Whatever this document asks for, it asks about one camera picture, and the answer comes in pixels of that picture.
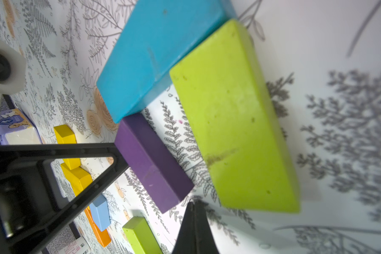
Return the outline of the lime green short block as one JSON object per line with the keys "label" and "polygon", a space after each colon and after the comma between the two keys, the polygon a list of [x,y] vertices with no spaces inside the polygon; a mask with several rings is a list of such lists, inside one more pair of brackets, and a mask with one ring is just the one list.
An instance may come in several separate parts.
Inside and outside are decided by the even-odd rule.
{"label": "lime green short block", "polygon": [[300,187],[247,29],[229,20],[169,72],[221,204],[300,210]]}

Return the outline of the purple block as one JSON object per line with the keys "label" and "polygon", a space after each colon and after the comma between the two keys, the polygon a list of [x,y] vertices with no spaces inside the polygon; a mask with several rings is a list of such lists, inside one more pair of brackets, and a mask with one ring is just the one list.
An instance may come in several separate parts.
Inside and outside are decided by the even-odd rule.
{"label": "purple block", "polygon": [[121,120],[114,143],[161,213],[178,205],[194,188],[142,114]]}

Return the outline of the light blue block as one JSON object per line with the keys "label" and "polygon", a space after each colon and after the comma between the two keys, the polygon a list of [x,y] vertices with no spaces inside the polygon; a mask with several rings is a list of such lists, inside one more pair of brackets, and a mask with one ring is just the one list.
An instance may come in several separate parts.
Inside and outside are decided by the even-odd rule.
{"label": "light blue block", "polygon": [[111,225],[107,199],[100,194],[90,204],[92,218],[97,227],[104,231]]}

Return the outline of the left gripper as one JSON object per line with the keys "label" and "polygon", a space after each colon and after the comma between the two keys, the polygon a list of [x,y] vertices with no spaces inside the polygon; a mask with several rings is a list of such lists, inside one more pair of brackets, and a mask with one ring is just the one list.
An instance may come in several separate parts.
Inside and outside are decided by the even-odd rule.
{"label": "left gripper", "polygon": [[[0,254],[40,252],[122,173],[128,163],[113,143],[70,144],[74,155],[53,145],[0,146]],[[51,163],[57,159],[111,157],[113,163],[76,198],[59,189]]]}

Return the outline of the lime green long block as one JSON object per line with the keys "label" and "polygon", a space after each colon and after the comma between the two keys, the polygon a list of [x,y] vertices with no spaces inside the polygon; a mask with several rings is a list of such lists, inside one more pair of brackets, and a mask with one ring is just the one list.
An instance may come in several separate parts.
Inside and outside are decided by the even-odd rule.
{"label": "lime green long block", "polygon": [[133,217],[122,229],[135,254],[163,253],[145,218]]}

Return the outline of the orange block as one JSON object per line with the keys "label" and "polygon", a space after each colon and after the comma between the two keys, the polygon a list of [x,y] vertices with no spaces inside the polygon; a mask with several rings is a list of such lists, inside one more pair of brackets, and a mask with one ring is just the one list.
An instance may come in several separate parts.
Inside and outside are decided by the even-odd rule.
{"label": "orange block", "polygon": [[89,221],[89,224],[94,232],[94,235],[97,239],[97,241],[99,242],[99,244],[102,246],[102,247],[106,247],[109,243],[111,243],[111,238],[110,238],[110,235],[107,231],[107,229],[105,229],[104,231],[101,231],[98,226],[95,224],[95,222],[93,221],[93,218],[92,218],[92,214],[90,212],[90,209],[89,207],[87,207],[85,210],[84,210],[86,216],[87,216],[87,219]]}

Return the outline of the teal block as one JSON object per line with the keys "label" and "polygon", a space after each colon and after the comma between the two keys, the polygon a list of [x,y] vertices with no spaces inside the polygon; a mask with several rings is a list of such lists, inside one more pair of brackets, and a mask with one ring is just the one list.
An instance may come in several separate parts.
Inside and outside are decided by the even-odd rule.
{"label": "teal block", "polygon": [[138,1],[97,80],[112,120],[142,111],[171,85],[170,69],[236,16],[230,1]]}

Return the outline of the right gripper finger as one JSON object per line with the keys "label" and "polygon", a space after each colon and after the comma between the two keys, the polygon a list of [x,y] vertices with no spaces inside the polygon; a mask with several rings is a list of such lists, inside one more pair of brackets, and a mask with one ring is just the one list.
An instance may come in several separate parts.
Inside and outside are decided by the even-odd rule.
{"label": "right gripper finger", "polygon": [[218,254],[202,201],[189,202],[173,254]]}

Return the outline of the small yellow block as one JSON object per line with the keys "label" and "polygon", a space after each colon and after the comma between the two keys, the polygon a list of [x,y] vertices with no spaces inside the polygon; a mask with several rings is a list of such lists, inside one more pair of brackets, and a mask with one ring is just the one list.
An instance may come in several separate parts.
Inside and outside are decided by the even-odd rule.
{"label": "small yellow block", "polygon": [[[77,144],[77,141],[72,129],[68,125],[63,124],[60,126],[55,126],[54,133],[59,145],[62,147],[64,145],[69,145],[68,149],[63,151],[63,155],[74,155],[74,150],[70,148],[70,144]],[[81,160],[79,158],[67,157],[66,159],[63,159],[63,161],[68,169],[75,169],[81,166]]]}

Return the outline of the long yellow block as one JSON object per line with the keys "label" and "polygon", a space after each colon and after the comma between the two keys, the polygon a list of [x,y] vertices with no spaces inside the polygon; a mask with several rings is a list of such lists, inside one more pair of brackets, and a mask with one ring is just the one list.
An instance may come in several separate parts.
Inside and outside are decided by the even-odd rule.
{"label": "long yellow block", "polygon": [[70,182],[75,196],[78,196],[92,182],[91,175],[80,167],[69,169],[66,163],[60,165],[66,179]]}

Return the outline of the purple card box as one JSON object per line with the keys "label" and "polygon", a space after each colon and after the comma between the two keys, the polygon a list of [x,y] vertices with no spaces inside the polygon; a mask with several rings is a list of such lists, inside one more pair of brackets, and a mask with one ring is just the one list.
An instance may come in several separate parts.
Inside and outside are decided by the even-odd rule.
{"label": "purple card box", "polygon": [[1,145],[39,145],[41,138],[36,127],[19,109],[0,112]]}

